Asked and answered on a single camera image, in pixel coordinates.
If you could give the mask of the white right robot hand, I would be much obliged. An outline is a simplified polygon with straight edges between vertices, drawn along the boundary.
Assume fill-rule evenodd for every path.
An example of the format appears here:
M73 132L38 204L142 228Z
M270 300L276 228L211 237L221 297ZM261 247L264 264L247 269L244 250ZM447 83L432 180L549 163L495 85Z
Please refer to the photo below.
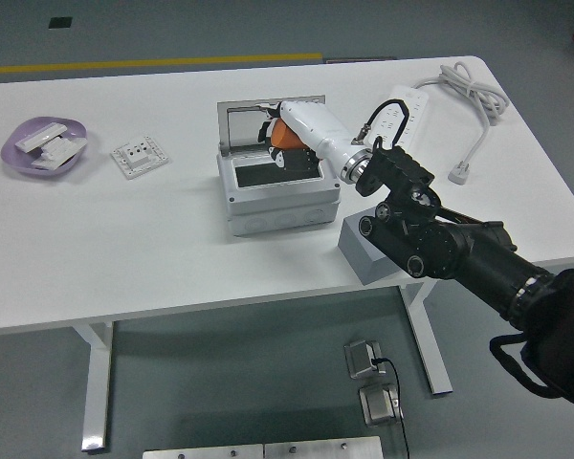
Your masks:
M371 153L354 141L324 103L284 100L275 106L261 104L260 108L271 119L281 119L299 142L327 162L344 182L354 184L362 175Z

